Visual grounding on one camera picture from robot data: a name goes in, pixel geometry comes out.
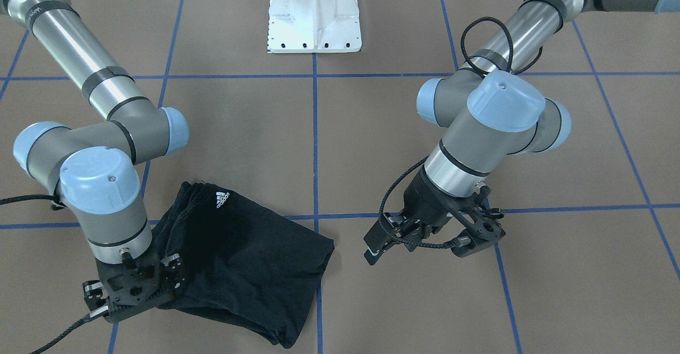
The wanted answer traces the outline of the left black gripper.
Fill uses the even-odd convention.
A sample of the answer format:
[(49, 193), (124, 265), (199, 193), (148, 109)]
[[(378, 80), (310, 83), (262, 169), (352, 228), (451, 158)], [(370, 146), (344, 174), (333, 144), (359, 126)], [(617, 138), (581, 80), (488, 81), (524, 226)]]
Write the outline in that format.
[(400, 243), (394, 238), (401, 238), (402, 230), (411, 233), (420, 228), (425, 235), (439, 233), (468, 200), (440, 190), (423, 167), (411, 180), (403, 199), (401, 214), (381, 214), (364, 236), (367, 244), (364, 258), (369, 265), (375, 265), (386, 250)]

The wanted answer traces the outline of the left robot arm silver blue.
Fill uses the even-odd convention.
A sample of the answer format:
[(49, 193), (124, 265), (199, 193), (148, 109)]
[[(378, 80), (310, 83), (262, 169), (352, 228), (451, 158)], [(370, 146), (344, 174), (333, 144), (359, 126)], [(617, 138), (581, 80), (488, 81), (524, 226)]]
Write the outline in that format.
[(418, 114), (445, 133), (410, 168), (415, 176), (403, 209), (379, 209), (364, 236), (368, 264), (400, 243), (410, 251), (449, 249), (467, 257), (505, 237), (502, 209), (486, 204), (488, 175), (506, 156), (554, 150), (572, 126), (568, 109), (521, 73), (553, 34), (584, 12), (678, 12), (678, 0), (525, 0), (483, 47), (470, 53), (461, 45), (461, 68), (418, 92)]

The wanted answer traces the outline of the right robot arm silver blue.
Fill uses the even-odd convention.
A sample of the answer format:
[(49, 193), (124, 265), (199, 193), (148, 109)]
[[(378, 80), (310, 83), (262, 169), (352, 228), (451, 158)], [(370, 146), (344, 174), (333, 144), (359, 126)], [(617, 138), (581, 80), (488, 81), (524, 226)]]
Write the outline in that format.
[(180, 111), (157, 107), (83, 23), (70, 0), (2, 0), (79, 88), (102, 122), (71, 129), (37, 122), (15, 139), (14, 157), (75, 214), (106, 291), (134, 300), (160, 287), (162, 260), (135, 166), (189, 142)]

